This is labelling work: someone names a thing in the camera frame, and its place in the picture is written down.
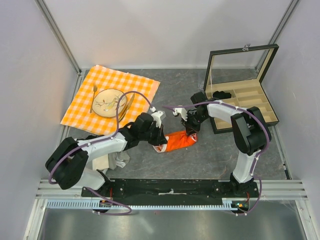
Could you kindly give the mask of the orange boxer underwear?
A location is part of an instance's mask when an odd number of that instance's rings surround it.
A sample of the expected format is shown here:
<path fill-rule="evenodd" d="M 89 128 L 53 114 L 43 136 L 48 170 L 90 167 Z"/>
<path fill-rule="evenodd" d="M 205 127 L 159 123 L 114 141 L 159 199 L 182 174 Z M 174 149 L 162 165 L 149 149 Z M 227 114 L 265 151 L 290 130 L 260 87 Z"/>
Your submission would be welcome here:
<path fill-rule="evenodd" d="M 165 135 L 167 143 L 153 146 L 157 153 L 172 152 L 178 149 L 187 148 L 194 145 L 198 141 L 197 133 L 187 135 L 187 132 L 177 131 Z"/>

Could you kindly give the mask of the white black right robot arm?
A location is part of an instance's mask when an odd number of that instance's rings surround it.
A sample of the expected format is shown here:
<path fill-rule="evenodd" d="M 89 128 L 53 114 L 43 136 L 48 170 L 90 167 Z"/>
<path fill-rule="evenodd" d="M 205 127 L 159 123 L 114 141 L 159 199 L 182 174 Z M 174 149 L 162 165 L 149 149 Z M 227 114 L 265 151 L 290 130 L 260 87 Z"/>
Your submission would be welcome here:
<path fill-rule="evenodd" d="M 235 169 L 230 174 L 226 190 L 235 197 L 242 196 L 253 185 L 253 173 L 260 155 L 269 147 L 271 134 L 260 109 L 256 106 L 243 108 L 203 92 L 191 97 L 194 109 L 176 107 L 174 114 L 181 115 L 186 134 L 198 133 L 208 118 L 219 119 L 231 125 L 233 138 L 239 150 Z"/>

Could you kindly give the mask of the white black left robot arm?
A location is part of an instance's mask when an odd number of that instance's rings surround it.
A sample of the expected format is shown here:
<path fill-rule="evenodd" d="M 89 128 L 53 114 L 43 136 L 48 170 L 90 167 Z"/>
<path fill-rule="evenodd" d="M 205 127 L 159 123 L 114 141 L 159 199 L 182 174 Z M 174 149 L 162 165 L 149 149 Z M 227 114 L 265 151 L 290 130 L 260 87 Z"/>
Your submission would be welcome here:
<path fill-rule="evenodd" d="M 65 138 L 45 163 L 50 183 L 59 185 L 62 190 L 89 187 L 99 197 L 106 196 L 110 185 L 101 170 L 93 169 L 91 161 L 134 148 L 141 141 L 152 146 L 166 144 L 162 124 L 165 116 L 165 112 L 161 110 L 152 114 L 143 112 L 134 122 L 120 128 L 115 135 L 85 140 Z"/>

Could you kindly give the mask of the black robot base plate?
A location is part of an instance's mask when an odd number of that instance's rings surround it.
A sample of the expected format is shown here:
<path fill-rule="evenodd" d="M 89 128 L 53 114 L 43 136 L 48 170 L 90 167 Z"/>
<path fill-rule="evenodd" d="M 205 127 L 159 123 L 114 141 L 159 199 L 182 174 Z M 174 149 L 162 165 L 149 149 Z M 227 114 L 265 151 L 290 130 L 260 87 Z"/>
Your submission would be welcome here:
<path fill-rule="evenodd" d="M 128 199 L 138 195 L 153 197 L 166 194 L 216 198 L 256 198 L 259 196 L 258 185 L 254 180 L 238 184 L 229 180 L 216 179 L 113 178 L 105 182 L 96 192 L 114 200 Z"/>

